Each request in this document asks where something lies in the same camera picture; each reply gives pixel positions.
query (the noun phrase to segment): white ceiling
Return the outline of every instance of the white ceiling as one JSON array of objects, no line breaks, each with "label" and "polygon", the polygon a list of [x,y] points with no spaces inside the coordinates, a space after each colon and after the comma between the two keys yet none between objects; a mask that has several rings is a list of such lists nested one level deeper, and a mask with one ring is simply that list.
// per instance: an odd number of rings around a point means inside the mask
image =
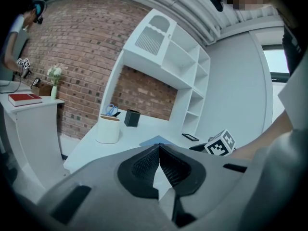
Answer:
[{"label": "white ceiling", "polygon": [[234,11],[225,6],[220,13],[210,0],[134,1],[170,16],[204,46],[241,32],[283,25],[277,11],[271,6],[255,11]]}]

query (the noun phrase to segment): desk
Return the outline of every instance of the desk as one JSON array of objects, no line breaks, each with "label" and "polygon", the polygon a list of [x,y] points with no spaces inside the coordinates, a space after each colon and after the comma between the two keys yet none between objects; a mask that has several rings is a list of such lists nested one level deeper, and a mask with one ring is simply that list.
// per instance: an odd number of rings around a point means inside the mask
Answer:
[{"label": "desk", "polygon": [[[0,87],[0,92],[16,90],[19,82]],[[30,87],[21,83],[16,93],[31,93]],[[0,94],[1,139],[7,140],[19,167],[26,177],[41,188],[49,189],[68,173],[63,167],[56,113],[61,100],[42,97],[42,103],[14,107],[8,94]]]},{"label": "desk", "polygon": [[120,138],[116,144],[101,144],[95,140],[96,125],[86,134],[86,136],[76,146],[64,163],[64,167],[71,173],[85,166],[87,163],[112,154],[140,147],[141,142],[152,139],[160,135],[173,144],[190,148],[194,145],[205,143],[205,141],[190,141],[178,132],[175,132],[170,123],[165,120],[140,116],[138,127],[126,127],[124,119],[126,111],[120,110],[118,118],[121,120]]}]

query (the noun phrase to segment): red book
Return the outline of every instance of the red book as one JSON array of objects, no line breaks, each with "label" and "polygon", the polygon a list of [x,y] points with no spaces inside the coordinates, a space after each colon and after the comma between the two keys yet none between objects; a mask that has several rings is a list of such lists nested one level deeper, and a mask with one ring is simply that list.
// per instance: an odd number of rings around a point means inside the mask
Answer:
[{"label": "red book", "polygon": [[15,107],[34,104],[34,103],[41,103],[42,98],[38,95],[27,93],[27,94],[9,94],[9,101]]}]

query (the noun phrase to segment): scissors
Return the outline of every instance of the scissors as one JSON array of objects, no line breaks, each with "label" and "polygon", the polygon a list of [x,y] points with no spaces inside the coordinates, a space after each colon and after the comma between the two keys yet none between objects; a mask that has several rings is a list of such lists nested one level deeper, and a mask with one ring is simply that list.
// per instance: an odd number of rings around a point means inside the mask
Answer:
[{"label": "scissors", "polygon": [[119,111],[118,107],[114,106],[113,104],[109,104],[106,107],[106,116],[113,116],[113,112],[116,109],[116,113]]}]

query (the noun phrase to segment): window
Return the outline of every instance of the window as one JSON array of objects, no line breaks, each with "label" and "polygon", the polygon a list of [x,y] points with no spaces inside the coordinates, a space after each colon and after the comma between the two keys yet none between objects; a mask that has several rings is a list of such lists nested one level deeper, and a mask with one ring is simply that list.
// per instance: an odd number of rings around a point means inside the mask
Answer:
[{"label": "window", "polygon": [[272,122],[274,122],[284,111],[284,106],[281,103],[278,94],[284,88],[285,83],[289,79],[289,70],[283,49],[276,48],[274,50],[266,50],[265,47],[263,47],[263,50],[273,81],[274,107]]}]

